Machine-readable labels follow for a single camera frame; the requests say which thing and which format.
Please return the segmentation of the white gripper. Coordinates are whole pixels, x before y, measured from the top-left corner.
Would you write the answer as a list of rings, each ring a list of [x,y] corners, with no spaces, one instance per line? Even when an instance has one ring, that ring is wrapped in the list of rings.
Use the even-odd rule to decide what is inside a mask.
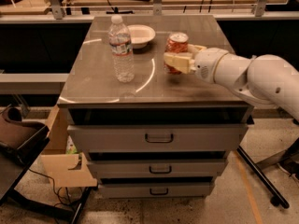
[[[189,74],[207,83],[214,83],[216,68],[228,50],[189,44],[188,52],[164,54],[164,63],[171,74]]]

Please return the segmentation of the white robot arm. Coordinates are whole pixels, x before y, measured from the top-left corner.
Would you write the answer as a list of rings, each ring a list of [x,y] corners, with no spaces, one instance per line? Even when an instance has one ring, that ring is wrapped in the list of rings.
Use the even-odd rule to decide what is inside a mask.
[[[253,58],[225,49],[189,45],[186,52],[167,52],[164,62],[183,74],[218,84],[258,108],[280,107],[299,120],[299,72],[276,55]]]

